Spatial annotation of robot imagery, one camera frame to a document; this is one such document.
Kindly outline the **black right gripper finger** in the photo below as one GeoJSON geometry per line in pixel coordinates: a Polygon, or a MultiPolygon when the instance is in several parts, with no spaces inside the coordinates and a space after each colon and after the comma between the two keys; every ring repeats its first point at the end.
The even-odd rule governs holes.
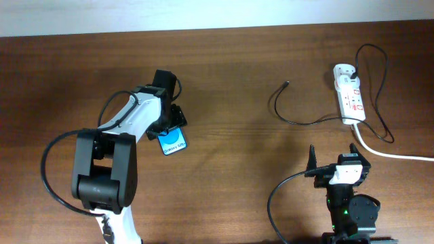
{"type": "Polygon", "coordinates": [[[362,163],[367,163],[368,161],[366,160],[366,158],[359,152],[359,150],[357,149],[356,145],[354,143],[351,143],[349,145],[349,149],[350,149],[350,153],[352,154],[356,154],[357,158],[362,162],[362,163]]]}
{"type": "Polygon", "coordinates": [[[314,176],[313,170],[317,169],[317,159],[315,155],[315,147],[311,144],[309,147],[309,158],[307,161],[305,176],[314,176]]]}

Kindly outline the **blue samsung smartphone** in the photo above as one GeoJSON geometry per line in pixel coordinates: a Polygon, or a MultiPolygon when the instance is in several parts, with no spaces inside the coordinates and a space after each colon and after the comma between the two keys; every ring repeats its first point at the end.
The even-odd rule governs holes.
{"type": "Polygon", "coordinates": [[[187,141],[181,128],[172,130],[167,135],[158,136],[157,139],[165,156],[172,155],[187,148],[187,141]]]}

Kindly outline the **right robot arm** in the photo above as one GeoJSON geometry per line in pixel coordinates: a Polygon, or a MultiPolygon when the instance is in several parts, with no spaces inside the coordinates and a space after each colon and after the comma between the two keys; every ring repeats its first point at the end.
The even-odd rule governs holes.
{"type": "Polygon", "coordinates": [[[314,179],[315,188],[326,189],[326,205],[332,221],[332,232],[325,232],[325,244],[398,243],[391,237],[373,238],[381,208],[380,201],[365,194],[356,194],[354,188],[366,180],[371,164],[354,144],[349,153],[338,156],[336,163],[319,167],[315,147],[309,148],[306,178],[314,179]]]}

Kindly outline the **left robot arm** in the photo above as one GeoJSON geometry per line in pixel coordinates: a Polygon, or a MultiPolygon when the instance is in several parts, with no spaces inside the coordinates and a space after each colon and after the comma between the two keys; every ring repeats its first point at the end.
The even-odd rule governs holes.
{"type": "Polygon", "coordinates": [[[157,70],[150,85],[129,92],[127,104],[95,132],[77,135],[71,191],[95,217],[105,243],[142,243],[132,201],[138,185],[137,143],[157,139],[168,155],[186,148],[187,125],[174,103],[181,83],[175,74],[157,70]]]}

